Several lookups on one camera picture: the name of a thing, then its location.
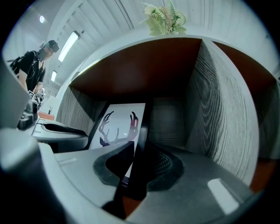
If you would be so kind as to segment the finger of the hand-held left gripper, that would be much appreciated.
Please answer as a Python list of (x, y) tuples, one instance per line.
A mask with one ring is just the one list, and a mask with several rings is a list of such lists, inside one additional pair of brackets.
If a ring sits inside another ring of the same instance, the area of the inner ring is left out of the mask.
[(61, 123), (36, 124), (32, 136), (40, 143), (48, 144), (54, 153), (81, 151), (88, 144), (87, 134)]

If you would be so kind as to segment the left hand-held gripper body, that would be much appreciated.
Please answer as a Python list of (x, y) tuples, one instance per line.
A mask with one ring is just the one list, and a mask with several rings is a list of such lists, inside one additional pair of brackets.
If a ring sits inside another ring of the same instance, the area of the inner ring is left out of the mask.
[(23, 89), (14, 72), (0, 58), (0, 128), (26, 130), (34, 126), (38, 113), (33, 113), (31, 95)]

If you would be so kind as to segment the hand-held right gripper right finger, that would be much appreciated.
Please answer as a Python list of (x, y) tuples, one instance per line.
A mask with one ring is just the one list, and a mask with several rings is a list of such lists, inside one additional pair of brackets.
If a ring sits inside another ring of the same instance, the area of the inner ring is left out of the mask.
[(239, 178), (211, 159), (147, 143), (147, 194), (127, 217), (132, 224), (229, 224), (255, 197)]

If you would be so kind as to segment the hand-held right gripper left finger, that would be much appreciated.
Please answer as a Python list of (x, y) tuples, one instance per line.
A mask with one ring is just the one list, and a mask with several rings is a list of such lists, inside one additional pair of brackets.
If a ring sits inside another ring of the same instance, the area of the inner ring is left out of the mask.
[(132, 164), (134, 142), (121, 142), (92, 150), (53, 153), (41, 144), (42, 162), (48, 176), (62, 187), (73, 187), (98, 207), (114, 200), (117, 188)]

